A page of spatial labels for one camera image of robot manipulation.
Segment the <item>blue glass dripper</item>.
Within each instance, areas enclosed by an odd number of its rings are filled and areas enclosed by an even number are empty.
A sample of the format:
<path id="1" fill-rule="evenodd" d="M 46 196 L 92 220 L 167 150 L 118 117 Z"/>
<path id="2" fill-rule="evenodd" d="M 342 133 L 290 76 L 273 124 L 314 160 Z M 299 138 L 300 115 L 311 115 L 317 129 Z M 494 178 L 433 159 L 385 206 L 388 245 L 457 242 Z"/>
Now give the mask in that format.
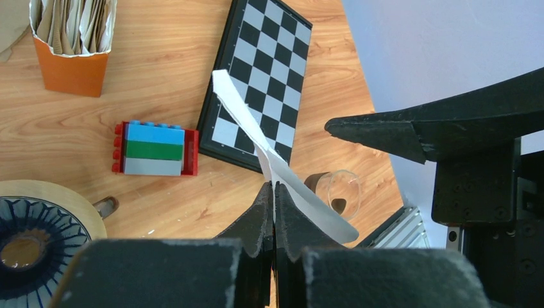
<path id="1" fill-rule="evenodd" d="M 2 197 L 1 307 L 47 307 L 72 258 L 91 239 L 57 204 Z"/>

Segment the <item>glass coffee carafe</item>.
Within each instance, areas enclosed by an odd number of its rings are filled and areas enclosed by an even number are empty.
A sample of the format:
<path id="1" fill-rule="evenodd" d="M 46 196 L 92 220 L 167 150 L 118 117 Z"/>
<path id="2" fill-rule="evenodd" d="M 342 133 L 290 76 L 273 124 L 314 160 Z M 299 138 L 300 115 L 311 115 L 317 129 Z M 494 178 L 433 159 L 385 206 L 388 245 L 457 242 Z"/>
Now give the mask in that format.
<path id="1" fill-rule="evenodd" d="M 113 196 L 108 196 L 92 204 L 101 219 L 106 219 L 119 208 L 119 201 Z"/>

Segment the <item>white paper coffee filter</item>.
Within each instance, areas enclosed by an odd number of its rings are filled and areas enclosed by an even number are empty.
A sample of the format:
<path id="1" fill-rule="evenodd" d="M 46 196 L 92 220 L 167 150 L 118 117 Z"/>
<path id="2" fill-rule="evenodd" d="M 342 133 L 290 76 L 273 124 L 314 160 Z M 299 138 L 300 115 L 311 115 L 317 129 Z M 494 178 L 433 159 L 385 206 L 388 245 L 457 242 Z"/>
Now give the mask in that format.
<path id="1" fill-rule="evenodd" d="M 222 107 L 250 138 L 256 147 L 261 170 L 266 180 L 284 184 L 296 208 L 321 231 L 339 244 L 355 241 L 359 232 L 330 209 L 295 175 L 287 162 L 270 146 L 263 131 L 242 100 L 227 70 L 212 71 L 213 92 Z"/>

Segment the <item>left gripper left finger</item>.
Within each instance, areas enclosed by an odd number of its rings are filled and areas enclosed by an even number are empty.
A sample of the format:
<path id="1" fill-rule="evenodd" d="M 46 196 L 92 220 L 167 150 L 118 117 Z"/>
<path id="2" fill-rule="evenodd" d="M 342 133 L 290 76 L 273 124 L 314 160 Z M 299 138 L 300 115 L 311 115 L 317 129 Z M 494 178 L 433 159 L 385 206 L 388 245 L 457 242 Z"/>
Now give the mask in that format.
<path id="1" fill-rule="evenodd" d="M 102 239 L 69 265 L 51 307 L 265 307 L 273 186 L 211 239 Z"/>

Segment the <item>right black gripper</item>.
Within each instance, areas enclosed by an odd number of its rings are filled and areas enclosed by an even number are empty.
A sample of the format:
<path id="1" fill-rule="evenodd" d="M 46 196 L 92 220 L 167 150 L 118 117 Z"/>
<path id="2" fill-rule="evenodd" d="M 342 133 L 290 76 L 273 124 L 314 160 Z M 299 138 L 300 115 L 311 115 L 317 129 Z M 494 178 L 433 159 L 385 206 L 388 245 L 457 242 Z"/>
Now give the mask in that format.
<path id="1" fill-rule="evenodd" d="M 431 217 L 457 230 L 448 241 L 486 296 L 506 307 L 543 306 L 543 152 L 522 154 L 516 139 L 543 130 L 543 69 L 415 107 L 333 118 L 325 130 L 438 162 Z"/>

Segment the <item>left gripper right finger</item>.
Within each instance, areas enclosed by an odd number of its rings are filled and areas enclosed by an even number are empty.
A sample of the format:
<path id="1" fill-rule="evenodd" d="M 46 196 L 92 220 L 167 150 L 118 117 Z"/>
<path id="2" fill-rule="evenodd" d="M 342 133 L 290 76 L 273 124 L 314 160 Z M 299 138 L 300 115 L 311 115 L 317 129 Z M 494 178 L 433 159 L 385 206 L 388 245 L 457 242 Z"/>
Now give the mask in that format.
<path id="1" fill-rule="evenodd" d="M 459 252 L 346 248 L 275 185 L 275 282 L 279 307 L 491 307 Z"/>

